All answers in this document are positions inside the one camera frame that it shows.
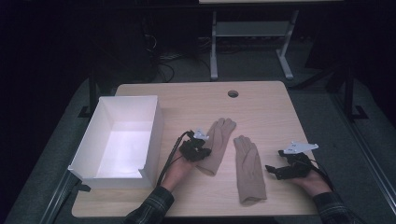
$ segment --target glove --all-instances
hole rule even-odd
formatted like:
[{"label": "glove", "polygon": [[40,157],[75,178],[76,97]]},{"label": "glove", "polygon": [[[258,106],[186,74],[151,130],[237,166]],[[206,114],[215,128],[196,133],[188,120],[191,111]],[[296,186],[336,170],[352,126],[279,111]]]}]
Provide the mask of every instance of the glove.
[{"label": "glove", "polygon": [[212,149],[212,152],[198,163],[198,169],[210,175],[215,175],[218,172],[228,140],[235,127],[236,123],[231,119],[221,118],[213,123],[207,132],[209,139],[203,146]]},{"label": "glove", "polygon": [[236,183],[239,202],[267,199],[262,163],[256,145],[244,135],[235,138],[233,143],[236,150]]}]

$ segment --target round black hole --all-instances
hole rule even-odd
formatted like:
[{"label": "round black hole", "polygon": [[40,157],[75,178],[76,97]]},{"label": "round black hole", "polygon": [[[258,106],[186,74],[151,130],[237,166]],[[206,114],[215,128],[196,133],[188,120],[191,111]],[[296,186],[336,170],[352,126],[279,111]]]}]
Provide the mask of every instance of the round black hole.
[{"label": "round black hole", "polygon": [[235,98],[238,97],[239,93],[237,91],[228,91],[228,96]]}]

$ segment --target plaid shirt sleeve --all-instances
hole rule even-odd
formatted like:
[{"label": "plaid shirt sleeve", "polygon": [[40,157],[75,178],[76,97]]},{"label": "plaid shirt sleeve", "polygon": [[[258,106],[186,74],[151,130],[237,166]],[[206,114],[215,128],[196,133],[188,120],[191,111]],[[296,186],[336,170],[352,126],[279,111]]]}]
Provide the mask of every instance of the plaid shirt sleeve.
[{"label": "plaid shirt sleeve", "polygon": [[142,205],[128,214],[124,224],[156,224],[161,223],[166,212],[175,201],[171,192],[159,186],[143,201]]},{"label": "plaid shirt sleeve", "polygon": [[360,223],[337,193],[321,193],[313,198],[324,224]]}]

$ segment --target person's right hand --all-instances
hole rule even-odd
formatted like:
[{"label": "person's right hand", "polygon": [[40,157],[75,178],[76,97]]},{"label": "person's right hand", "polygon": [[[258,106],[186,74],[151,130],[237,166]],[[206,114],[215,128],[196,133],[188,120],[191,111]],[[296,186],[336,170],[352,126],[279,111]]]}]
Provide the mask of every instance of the person's right hand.
[{"label": "person's right hand", "polygon": [[290,179],[290,182],[305,189],[306,193],[311,197],[325,192],[332,192],[329,185],[314,170],[311,170],[306,177],[293,178]]}]

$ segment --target person's left hand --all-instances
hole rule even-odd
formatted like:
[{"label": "person's left hand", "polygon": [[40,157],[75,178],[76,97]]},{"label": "person's left hand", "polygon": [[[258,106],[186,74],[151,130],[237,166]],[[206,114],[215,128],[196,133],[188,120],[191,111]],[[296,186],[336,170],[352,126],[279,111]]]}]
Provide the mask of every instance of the person's left hand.
[{"label": "person's left hand", "polygon": [[181,182],[181,180],[183,180],[184,177],[189,174],[190,170],[192,170],[192,168],[197,164],[198,161],[187,161],[181,155],[179,149],[177,149],[172,159],[172,163],[166,171],[165,178],[163,179],[161,186],[172,192],[177,184]]}]

